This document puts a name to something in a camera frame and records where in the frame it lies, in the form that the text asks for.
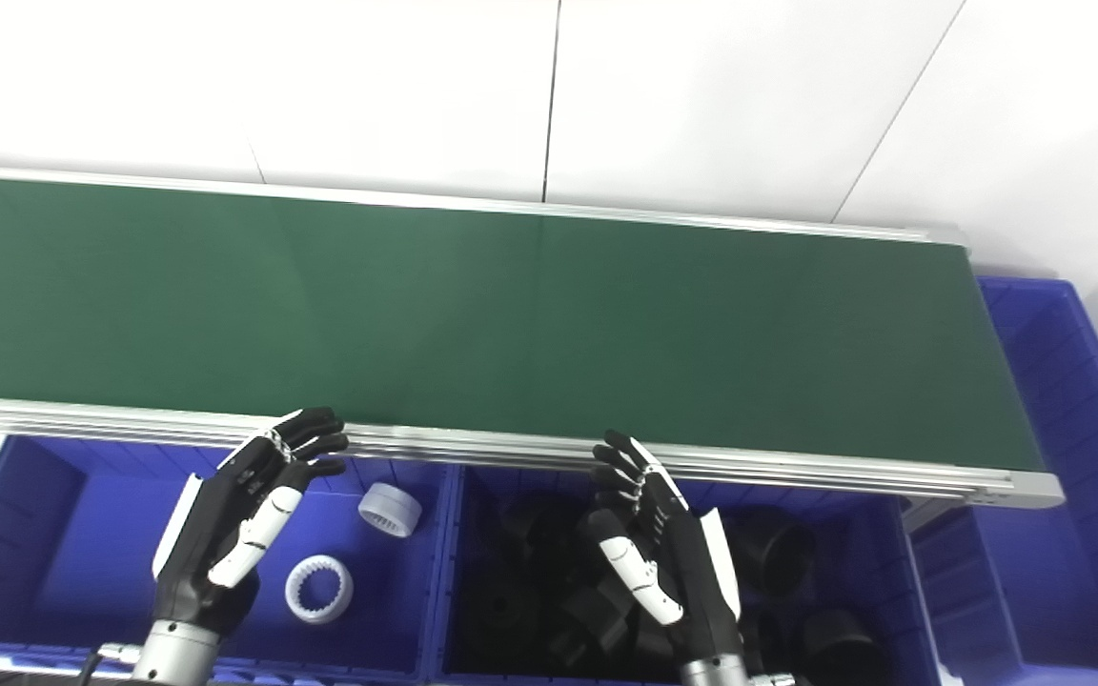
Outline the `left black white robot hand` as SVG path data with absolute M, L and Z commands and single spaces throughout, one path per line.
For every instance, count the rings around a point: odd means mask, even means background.
M 257 566 L 310 483 L 347 468 L 343 429 L 328 407 L 295 411 L 249 435 L 213 476 L 191 477 L 153 561 L 153 621 L 219 637 L 239 628 L 260 591 Z

